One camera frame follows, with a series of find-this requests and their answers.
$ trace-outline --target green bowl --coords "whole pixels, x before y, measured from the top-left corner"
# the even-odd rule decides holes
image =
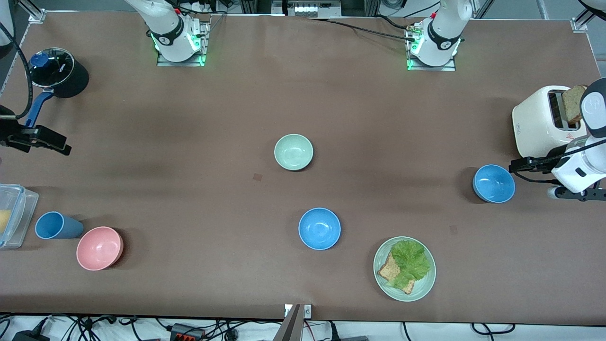
[[[288,134],[278,140],[273,156],[284,169],[298,171],[305,168],[313,157],[313,146],[303,135]]]
[[[410,293],[410,295],[407,295],[404,291],[400,289],[388,286],[386,279],[379,276],[379,274],[377,273],[381,269],[381,266],[383,266],[383,264],[385,263],[389,252],[391,252],[391,247],[401,240],[412,240],[423,245],[423,248],[425,248],[425,256],[427,257],[427,260],[429,260],[430,265],[429,272],[425,277],[415,282],[415,286],[413,287],[413,291]],[[436,262],[433,260],[431,252],[429,252],[429,249],[423,243],[421,243],[417,239],[410,237],[394,237],[383,243],[383,245],[379,247],[377,253],[375,254],[375,260],[373,262],[373,271],[375,272],[375,280],[377,281],[377,284],[379,285],[381,290],[383,290],[383,292],[386,293],[389,297],[402,302],[413,302],[422,299],[423,297],[425,297],[425,295],[429,293],[429,291],[433,288],[433,284],[436,282]]]

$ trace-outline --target blue bowl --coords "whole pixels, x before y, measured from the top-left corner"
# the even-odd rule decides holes
[[[495,164],[481,167],[473,177],[473,190],[489,203],[504,203],[516,192],[516,183],[509,172]]]
[[[330,249],[340,236],[341,222],[329,209],[310,209],[299,220],[299,237],[310,249]]]

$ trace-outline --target pink bowl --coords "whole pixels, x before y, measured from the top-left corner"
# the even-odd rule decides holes
[[[116,263],[123,248],[122,237],[116,230],[100,226],[82,236],[76,249],[76,258],[86,270],[103,270]]]

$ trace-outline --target cup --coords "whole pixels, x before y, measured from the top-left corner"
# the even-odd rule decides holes
[[[36,222],[36,235],[41,239],[77,238],[84,232],[80,221],[59,212],[46,212]]]

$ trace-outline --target lettuce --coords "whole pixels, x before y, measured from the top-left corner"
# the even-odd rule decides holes
[[[410,280],[420,280],[429,272],[429,260],[425,256],[425,248],[418,242],[403,240],[391,247],[391,255],[400,267],[400,274],[387,285],[394,288],[404,288]]]

